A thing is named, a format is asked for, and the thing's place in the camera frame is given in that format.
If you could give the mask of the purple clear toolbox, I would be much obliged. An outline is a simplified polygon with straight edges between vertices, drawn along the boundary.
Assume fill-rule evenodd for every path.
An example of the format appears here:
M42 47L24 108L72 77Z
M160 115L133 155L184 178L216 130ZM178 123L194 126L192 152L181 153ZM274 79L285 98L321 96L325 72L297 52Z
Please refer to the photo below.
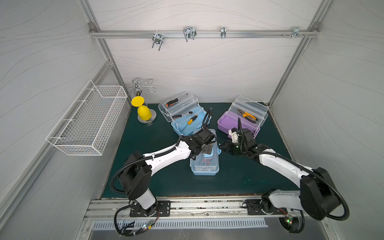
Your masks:
M256 124L253 124L247 121L238 113L237 109L241 109L255 116L259 119L258 122ZM269 107L263 104L260 104L244 96L239 96L231 104L229 109L217 121L218 129L223 133L227 134L229 137L229 130L238 127L238 118L240 118L242 128L250 130L254 138L256 138L261 129L261 126L264 124L265 120L269 116L268 110Z

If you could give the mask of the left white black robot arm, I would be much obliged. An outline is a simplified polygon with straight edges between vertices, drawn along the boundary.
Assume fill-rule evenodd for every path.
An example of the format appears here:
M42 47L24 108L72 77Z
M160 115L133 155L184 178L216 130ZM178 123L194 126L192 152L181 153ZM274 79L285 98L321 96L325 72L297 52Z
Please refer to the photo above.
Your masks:
M195 134L179 136L175 144L157 152L143 155L136 151L114 173L110 189L125 195L130 201L136 201L144 210L156 208L158 201L149 189L152 176L178 161L198 156L216 141L215 133L201 128Z

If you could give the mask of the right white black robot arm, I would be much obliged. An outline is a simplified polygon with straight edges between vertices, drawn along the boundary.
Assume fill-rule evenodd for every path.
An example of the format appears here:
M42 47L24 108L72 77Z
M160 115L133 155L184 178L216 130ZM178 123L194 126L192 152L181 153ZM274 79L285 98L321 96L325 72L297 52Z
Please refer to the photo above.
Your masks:
M350 216L347 201L323 168L310 168L282 156L265 144L256 143L250 130L233 128L230 139L220 148L268 167L298 187L296 191L272 189L262 195L260 205L266 214L286 208L307 213L315 220L345 221Z

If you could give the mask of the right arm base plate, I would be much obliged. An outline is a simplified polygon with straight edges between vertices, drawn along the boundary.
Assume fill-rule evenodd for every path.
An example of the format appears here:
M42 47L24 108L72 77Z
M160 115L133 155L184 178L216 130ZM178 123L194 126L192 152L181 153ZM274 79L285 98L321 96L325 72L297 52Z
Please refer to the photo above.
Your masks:
M275 208L269 202L250 199L245 200L242 203L242 208L247 210L247 214L251 216L261 216L261 215L286 215L287 210Z

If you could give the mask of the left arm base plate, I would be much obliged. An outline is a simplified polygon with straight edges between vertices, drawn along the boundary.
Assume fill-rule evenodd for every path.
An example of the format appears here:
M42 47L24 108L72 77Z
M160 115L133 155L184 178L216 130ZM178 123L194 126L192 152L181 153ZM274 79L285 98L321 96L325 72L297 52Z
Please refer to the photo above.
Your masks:
M131 218L169 217L171 211L170 201L156 201L154 205L145 210L139 203L131 208Z

